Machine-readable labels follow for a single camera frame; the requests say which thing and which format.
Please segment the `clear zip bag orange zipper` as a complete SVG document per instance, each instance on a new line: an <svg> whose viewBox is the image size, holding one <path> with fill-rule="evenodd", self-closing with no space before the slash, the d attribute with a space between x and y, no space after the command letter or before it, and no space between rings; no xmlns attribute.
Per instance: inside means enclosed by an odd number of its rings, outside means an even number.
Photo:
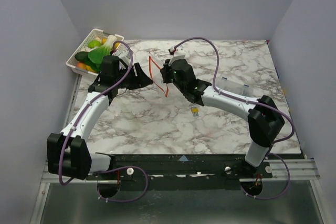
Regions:
<svg viewBox="0 0 336 224"><path fill-rule="evenodd" d="M153 81L154 86L157 88L159 95L162 98L167 98L169 94L169 88L166 83L163 82L161 69L163 68L163 62L156 57L149 55L149 75Z"/></svg>

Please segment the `orange peach toy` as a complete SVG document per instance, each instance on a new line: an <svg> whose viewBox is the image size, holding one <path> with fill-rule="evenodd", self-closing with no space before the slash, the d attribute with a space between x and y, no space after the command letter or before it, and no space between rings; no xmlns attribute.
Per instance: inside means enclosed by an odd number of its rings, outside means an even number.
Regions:
<svg viewBox="0 0 336 224"><path fill-rule="evenodd" d="M79 62L76 65L76 68L82 69L82 70L87 70L87 65L83 62Z"/></svg>

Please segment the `dark green cucumber toy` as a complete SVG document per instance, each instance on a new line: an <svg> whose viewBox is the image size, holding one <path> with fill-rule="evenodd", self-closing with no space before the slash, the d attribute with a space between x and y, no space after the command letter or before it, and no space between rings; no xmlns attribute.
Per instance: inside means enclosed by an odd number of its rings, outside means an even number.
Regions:
<svg viewBox="0 0 336 224"><path fill-rule="evenodd" d="M86 51L80 51L78 53L75 54L75 59L78 62L85 62L85 60L88 58L88 52Z"/></svg>

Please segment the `white perforated plastic basket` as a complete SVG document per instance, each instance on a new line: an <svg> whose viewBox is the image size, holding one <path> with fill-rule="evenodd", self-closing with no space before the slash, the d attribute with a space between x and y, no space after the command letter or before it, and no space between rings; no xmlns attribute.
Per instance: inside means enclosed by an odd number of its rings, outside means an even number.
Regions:
<svg viewBox="0 0 336 224"><path fill-rule="evenodd" d="M92 51L94 49L97 49L98 47L93 48L93 49L88 48L87 45L88 45L89 41L95 40L96 37L100 37L100 38L102 38L101 45L103 45L106 42L109 35L111 35L111 34L107 34L103 30L93 29L89 33L89 35L84 39L84 41L80 44L80 46L76 49L76 51L72 54L72 56L67 60L66 65L68 67L70 67L73 72L75 72L77 74L80 74L80 75L83 75L83 76L95 76L96 77L100 71L96 72L90 67L91 62L88 58L85 60L85 62L83 62L87 65L87 70L82 70L82 69L76 68L77 63L79 63L79 62L75 59L75 54L80 52L80 51L86 51L86 52L89 53L90 51ZM114 34L114 35L118 38L118 40L116 42L124 41L123 36L117 35L117 34ZM114 55L117 55L118 48L117 48L117 50L111 51L110 53L113 53Z"/></svg>

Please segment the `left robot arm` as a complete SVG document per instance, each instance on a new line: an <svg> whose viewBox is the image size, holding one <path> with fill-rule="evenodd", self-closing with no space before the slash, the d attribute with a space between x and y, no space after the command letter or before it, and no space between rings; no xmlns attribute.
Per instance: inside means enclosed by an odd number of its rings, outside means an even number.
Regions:
<svg viewBox="0 0 336 224"><path fill-rule="evenodd" d="M86 140L119 89L135 90L152 84L139 63L125 63L118 56L105 56L101 72L89 86L78 113L60 133L51 133L47 139L48 171L76 179L98 172L104 179L112 179L117 171L112 157L91 154Z"/></svg>

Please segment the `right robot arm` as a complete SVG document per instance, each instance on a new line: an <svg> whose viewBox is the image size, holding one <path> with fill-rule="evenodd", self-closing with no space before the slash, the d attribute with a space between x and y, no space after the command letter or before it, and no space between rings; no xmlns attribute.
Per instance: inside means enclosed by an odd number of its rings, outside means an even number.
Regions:
<svg viewBox="0 0 336 224"><path fill-rule="evenodd" d="M241 171L249 178L259 174L260 164L285 124L272 98L264 95L256 99L221 91L196 78L192 66L185 59L172 63L166 60L160 73L163 82L174 84L190 103L221 109L247 121L252 143Z"/></svg>

